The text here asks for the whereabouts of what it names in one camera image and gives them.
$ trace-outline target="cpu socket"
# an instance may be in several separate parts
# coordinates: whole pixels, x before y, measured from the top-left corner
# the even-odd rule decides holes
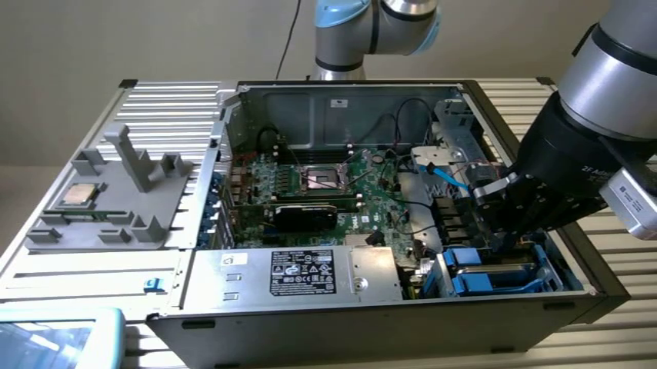
[[[308,190],[340,189],[346,183],[346,170],[340,166],[308,166],[303,170],[300,184]]]

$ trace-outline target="warning label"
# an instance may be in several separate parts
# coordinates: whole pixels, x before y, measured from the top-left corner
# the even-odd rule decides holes
[[[332,250],[274,251],[268,291],[274,296],[334,294]]]

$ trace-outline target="motherboard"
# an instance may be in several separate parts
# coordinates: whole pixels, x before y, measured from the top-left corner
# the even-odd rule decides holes
[[[390,246],[403,263],[411,227],[394,165],[386,164],[396,156],[376,148],[312,158],[282,154],[246,158],[232,168],[235,248],[376,244]]]

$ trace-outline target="silver cylinder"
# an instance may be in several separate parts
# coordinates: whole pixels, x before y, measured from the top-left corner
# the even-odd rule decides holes
[[[655,0],[614,0],[599,26],[619,44],[657,59]]]
[[[642,14],[650,15],[651,22]],[[657,2],[615,1],[601,30],[633,52],[657,55]],[[607,55],[591,37],[558,88],[562,106],[582,126],[627,141],[657,139],[657,75]]]
[[[383,0],[386,5],[399,14],[424,15],[438,6],[438,0]]]
[[[586,128],[625,140],[657,138],[657,76],[611,58],[591,39],[558,91],[563,108]]]
[[[366,79],[366,70],[362,65],[351,71],[330,71],[315,64],[312,70],[314,81],[348,81],[348,80]]]

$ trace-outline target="white wall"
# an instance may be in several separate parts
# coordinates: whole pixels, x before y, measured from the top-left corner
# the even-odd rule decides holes
[[[607,0],[442,0],[420,56],[371,56],[371,78],[558,78]],[[61,165],[124,78],[272,78],[295,0],[2,0],[0,164]],[[303,0],[282,78],[312,68]]]

